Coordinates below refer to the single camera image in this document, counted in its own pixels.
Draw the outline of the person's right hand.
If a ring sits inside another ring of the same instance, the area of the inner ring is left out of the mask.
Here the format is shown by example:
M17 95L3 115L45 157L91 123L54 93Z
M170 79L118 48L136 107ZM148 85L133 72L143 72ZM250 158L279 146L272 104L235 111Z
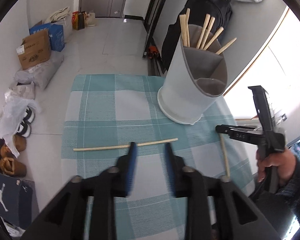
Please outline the person's right hand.
M264 160L261 160L259 150L257 150L256 160L258 167L257 181L259 183L266 177L266 167L273 166L277 168L279 185L284 186L292 178L296 167L296 157L288 148L285 148L282 153L272 153L268 155Z

